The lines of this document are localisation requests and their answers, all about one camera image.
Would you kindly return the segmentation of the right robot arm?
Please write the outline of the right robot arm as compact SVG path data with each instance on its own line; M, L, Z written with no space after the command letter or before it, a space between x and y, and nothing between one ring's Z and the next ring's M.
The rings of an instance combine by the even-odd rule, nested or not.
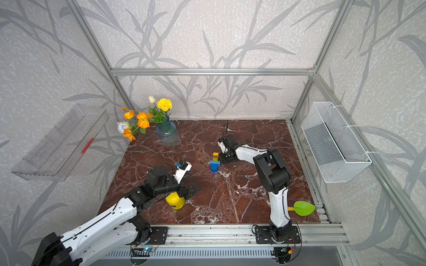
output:
M270 199L271 237L277 243L284 242L292 229L287 209L292 172L281 153L278 150L257 149L246 144L238 144L232 135L220 138L218 145L221 149L219 161L222 164L246 161L256 167L260 182Z

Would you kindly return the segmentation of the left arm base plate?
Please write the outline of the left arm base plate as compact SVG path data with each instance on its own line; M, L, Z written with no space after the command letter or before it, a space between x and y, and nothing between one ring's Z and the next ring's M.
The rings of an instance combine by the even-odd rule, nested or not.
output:
M154 226L149 229L143 229L138 233L132 245L164 245L168 234L168 227Z

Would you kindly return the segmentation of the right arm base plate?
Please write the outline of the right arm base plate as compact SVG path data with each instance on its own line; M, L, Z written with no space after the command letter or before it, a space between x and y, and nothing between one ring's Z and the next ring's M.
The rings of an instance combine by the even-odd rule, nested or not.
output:
M301 244L301 234L297 226L292 226L283 240L275 241L270 232L270 226L253 225L252 232L257 244Z

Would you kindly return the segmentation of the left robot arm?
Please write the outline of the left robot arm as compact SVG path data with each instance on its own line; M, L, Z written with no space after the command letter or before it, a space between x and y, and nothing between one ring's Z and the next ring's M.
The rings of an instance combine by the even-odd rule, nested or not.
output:
M200 185L185 186L183 183L191 167L191 163L182 161L171 175L165 165L154 166L144 183L133 188L114 206L61 236L51 233L44 237L32 265L89 266L125 244L149 241L154 234L140 214L155 204L157 197L175 192L187 200L199 192Z

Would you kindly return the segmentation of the light blue long lego brick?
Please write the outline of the light blue long lego brick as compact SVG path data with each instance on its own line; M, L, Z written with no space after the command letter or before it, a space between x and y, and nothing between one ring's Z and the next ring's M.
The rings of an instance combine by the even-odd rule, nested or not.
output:
M216 166L220 167L220 162L219 161L210 161L209 165L216 165Z

